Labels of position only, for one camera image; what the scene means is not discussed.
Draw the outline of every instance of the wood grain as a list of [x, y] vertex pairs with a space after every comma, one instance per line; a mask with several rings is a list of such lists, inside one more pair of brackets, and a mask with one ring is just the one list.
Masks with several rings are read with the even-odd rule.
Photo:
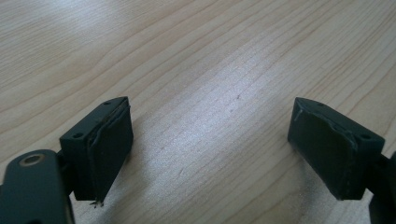
[[288, 144], [296, 96], [396, 148], [393, 0], [3, 0], [0, 52], [1, 179], [130, 98], [132, 158], [78, 223], [369, 223]]

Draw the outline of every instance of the circular ring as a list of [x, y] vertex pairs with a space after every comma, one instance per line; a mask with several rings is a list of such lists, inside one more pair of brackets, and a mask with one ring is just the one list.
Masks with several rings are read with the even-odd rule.
[[27, 156], [20, 161], [20, 166], [26, 167], [26, 166], [36, 165], [36, 164], [40, 163], [41, 161], [43, 161], [45, 157], [46, 156], [41, 153]]

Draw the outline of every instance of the black plastic piece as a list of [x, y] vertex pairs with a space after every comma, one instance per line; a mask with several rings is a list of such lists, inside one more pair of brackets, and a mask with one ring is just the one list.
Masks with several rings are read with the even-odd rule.
[[312, 100], [296, 98], [288, 140], [338, 200], [359, 200], [365, 189], [375, 224], [396, 221], [396, 154], [381, 155], [385, 140]]
[[64, 160], [77, 171], [77, 200], [102, 202], [134, 139], [127, 97], [102, 103], [61, 137]]
[[0, 223], [74, 223], [58, 158], [51, 150], [32, 151], [13, 160], [0, 196]]
[[288, 138], [338, 200], [361, 199], [364, 171], [385, 143], [330, 107], [303, 98], [295, 100]]

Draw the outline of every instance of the light wooden surface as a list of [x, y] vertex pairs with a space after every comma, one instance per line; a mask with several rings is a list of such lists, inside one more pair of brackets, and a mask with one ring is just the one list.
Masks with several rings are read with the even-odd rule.
[[337, 202], [286, 135], [306, 97], [389, 156], [395, 83], [394, 0], [2, 0], [0, 177], [127, 95], [132, 158], [77, 223], [369, 223], [371, 194]]

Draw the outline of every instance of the screw hole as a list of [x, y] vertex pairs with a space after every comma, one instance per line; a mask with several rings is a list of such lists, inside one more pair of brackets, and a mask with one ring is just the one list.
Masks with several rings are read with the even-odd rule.
[[82, 133], [76, 133], [75, 135], [73, 135], [73, 138], [80, 138], [82, 135], [84, 135], [84, 134], [82, 134]]
[[20, 161], [20, 166], [32, 166], [44, 160], [44, 154], [33, 154], [23, 158]]
[[371, 139], [371, 136], [368, 134], [361, 134], [361, 137], [364, 139]]

